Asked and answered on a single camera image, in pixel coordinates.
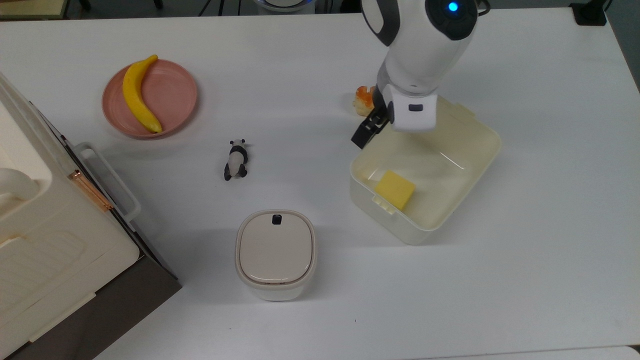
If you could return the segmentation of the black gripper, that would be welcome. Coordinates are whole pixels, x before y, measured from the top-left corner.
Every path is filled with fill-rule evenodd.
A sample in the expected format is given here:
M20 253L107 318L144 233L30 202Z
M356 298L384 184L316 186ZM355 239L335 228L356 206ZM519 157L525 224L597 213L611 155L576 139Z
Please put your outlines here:
M365 117L353 133L350 141L363 150L375 136L380 134L387 123L394 123L395 111L393 101L388 103L384 100L384 96L380 89L375 86L372 94L374 109Z

